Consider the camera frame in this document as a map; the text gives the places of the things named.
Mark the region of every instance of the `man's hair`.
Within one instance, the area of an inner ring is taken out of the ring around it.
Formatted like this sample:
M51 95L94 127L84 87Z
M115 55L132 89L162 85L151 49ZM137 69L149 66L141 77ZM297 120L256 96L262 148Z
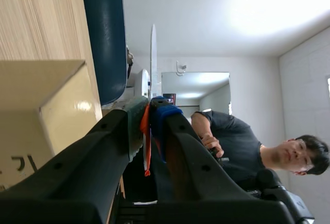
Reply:
M299 139L303 140L306 147L314 154L314 157L311 158L314 166L307 171L307 174L321 175L324 173L330 165L328 145L313 135L303 135L296 140Z

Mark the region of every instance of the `man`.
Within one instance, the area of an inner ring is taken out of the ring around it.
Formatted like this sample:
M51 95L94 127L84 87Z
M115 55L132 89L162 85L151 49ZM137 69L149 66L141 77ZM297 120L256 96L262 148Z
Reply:
M289 170L296 175L320 175L329 167L327 144L311 135L267 148L249 125L231 115L196 112L191 125L207 149L215 148L217 157L229 158L223 162L223 169L235 182L255 177L265 168Z

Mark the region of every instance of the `black t-shirt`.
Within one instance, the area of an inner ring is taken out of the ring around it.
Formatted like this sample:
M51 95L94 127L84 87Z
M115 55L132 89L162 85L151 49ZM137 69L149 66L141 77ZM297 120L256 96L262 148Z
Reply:
M249 125L242 120L217 111L199 112L211 124L213 136L219 140L224 151L223 169L235 181L255 177L264 169L261 161L261 142L253 134Z

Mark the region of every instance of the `orange strap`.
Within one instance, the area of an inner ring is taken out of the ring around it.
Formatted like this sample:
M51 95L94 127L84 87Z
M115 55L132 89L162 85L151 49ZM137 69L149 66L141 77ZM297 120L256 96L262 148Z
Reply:
M150 139L150 123L149 123L149 109L148 104L145 108L144 115L140 124L140 131L143 133L143 158L144 158L144 176L150 175L150 160L151 160L151 139Z

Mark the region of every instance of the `white ceiling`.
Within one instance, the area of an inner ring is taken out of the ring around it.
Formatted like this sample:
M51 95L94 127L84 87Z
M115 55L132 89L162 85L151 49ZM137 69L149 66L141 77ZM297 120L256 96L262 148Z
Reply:
M124 0L127 43L159 56L279 56L330 26L330 0Z
M229 83L229 73L162 73L162 93L176 93L177 99L200 99Z

